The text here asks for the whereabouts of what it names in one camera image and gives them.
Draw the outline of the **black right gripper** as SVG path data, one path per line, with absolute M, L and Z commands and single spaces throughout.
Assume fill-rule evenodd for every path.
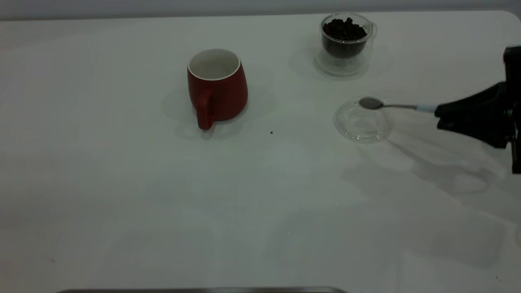
M 503 53 L 506 81 L 499 82 L 470 97 L 438 105 L 437 129 L 459 133 L 493 148 L 505 149 L 510 127 L 501 122 L 480 119 L 506 119 L 513 124 L 514 139 L 520 139 L 521 47 L 509 46 Z M 506 108 L 503 95 L 506 93 Z

